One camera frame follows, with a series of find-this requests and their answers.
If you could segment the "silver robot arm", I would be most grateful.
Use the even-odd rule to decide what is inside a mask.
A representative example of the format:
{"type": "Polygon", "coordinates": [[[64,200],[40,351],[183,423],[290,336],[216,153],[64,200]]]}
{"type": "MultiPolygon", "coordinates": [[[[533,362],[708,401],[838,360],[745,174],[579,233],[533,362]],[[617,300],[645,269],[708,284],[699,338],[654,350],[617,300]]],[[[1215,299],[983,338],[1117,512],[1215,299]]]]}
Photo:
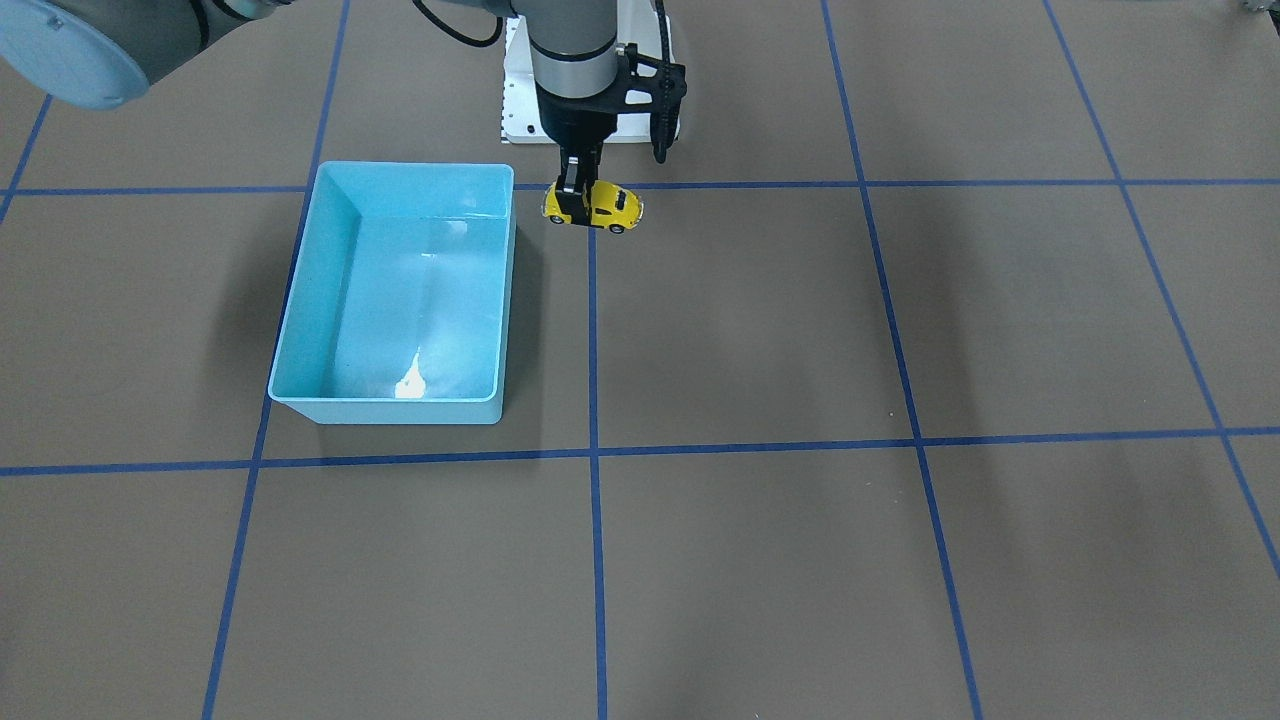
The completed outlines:
{"type": "MultiPolygon", "coordinates": [[[[474,37],[425,1],[413,14],[470,47],[525,33],[547,136],[559,146],[559,182],[582,192],[625,111],[620,19],[613,1],[476,1],[492,29],[474,37]]],[[[214,150],[257,126],[291,128],[293,83],[319,56],[298,31],[270,31],[288,1],[5,1],[3,60],[55,102],[116,114],[119,152],[159,137],[214,150]]]]}

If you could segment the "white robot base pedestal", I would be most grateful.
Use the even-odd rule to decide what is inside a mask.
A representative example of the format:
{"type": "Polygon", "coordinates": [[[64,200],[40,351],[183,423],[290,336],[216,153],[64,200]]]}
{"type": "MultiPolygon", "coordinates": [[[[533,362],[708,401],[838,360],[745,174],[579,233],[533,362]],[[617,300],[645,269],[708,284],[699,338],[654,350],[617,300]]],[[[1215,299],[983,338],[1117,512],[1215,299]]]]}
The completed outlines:
{"type": "Polygon", "coordinates": [[[503,1],[502,133],[512,143],[678,136],[685,65],[662,1],[503,1]]]}

